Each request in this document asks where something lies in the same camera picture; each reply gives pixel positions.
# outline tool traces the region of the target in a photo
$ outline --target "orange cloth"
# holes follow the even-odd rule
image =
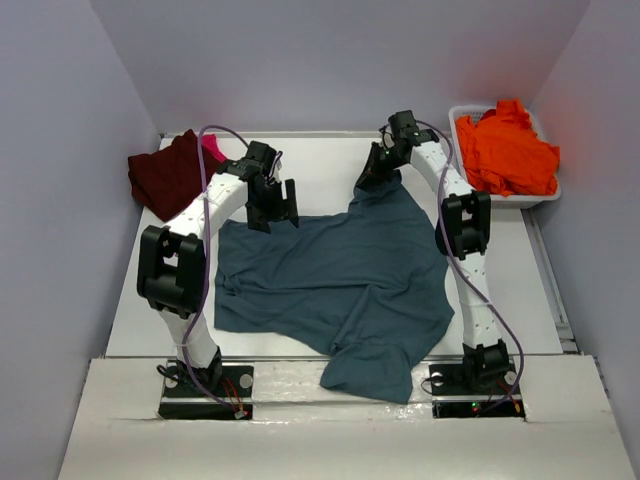
[[[470,116],[456,120],[469,183],[503,195],[553,195],[560,149],[538,139],[519,100],[500,100],[477,125]]]

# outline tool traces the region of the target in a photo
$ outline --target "pink cloth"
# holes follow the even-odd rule
[[[224,153],[222,153],[218,148],[218,141],[215,135],[211,134],[202,137],[202,146],[209,150],[211,155],[213,155],[213,158],[215,158],[218,162],[222,163],[227,159]]]

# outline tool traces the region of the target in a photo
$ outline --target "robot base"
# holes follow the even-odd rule
[[[170,360],[167,363],[167,373],[175,374],[177,371],[175,360]],[[176,383],[171,379],[164,382],[158,415],[166,420],[251,420],[253,365],[224,365],[223,372],[223,376],[231,380],[242,400],[243,410],[247,413],[242,418],[236,418],[230,408],[210,400],[190,383]],[[227,403],[237,403],[235,398],[229,398],[223,384],[224,382],[219,382],[212,393]]]

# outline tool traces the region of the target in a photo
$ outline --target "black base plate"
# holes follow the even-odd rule
[[[515,373],[515,367],[511,365],[509,371]],[[429,376],[433,377],[436,373],[442,374],[443,384],[437,386],[433,381],[431,382],[431,394],[434,397],[469,397],[474,395],[499,397],[505,393],[504,388],[497,381],[493,385],[472,390],[464,380],[462,364],[459,363],[434,363],[429,365]],[[507,388],[511,388],[511,385],[504,378],[501,379],[501,382]],[[513,394],[514,396],[519,395],[520,387],[516,388]]]
[[[175,361],[167,363],[167,373],[170,375],[177,373]],[[240,378],[243,375],[249,375],[253,380],[253,365],[223,365],[222,367],[222,378],[227,377],[231,380],[238,396],[242,399],[244,411],[247,413],[240,420],[251,420],[253,418],[253,405],[250,401],[253,385],[242,388],[240,386]],[[207,403],[193,402],[192,400],[207,397],[190,383],[178,383],[173,387],[168,387],[167,383],[165,381],[162,389],[162,399],[158,408],[160,417],[166,420],[238,420],[235,417],[235,413],[224,405],[219,405],[213,401]],[[222,382],[212,393],[227,403],[237,403],[235,398],[228,398]]]
[[[520,411],[516,410],[516,407],[512,401],[504,402],[498,405],[496,408],[484,411],[491,406],[491,402],[433,402],[433,418],[504,418],[504,417],[516,417],[524,418],[524,405],[521,400],[517,400]]]

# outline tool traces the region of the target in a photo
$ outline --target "cloth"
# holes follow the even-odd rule
[[[277,332],[331,355],[321,385],[407,403],[411,369],[440,341],[453,311],[447,262],[425,212],[393,181],[355,189],[347,213],[220,230],[215,326]]]
[[[209,134],[203,136],[202,146],[209,150],[211,155],[213,155],[213,158],[215,158],[219,163],[222,163],[227,159],[224,153],[220,151],[220,148],[218,148],[218,139],[215,135]]]
[[[209,182],[222,162],[206,148],[203,153]],[[202,192],[196,134],[189,130],[167,148],[129,157],[129,181],[133,198],[163,222],[182,212]]]
[[[560,149],[538,139],[519,100],[501,100],[477,125],[470,116],[456,120],[469,183],[503,195],[553,195]]]

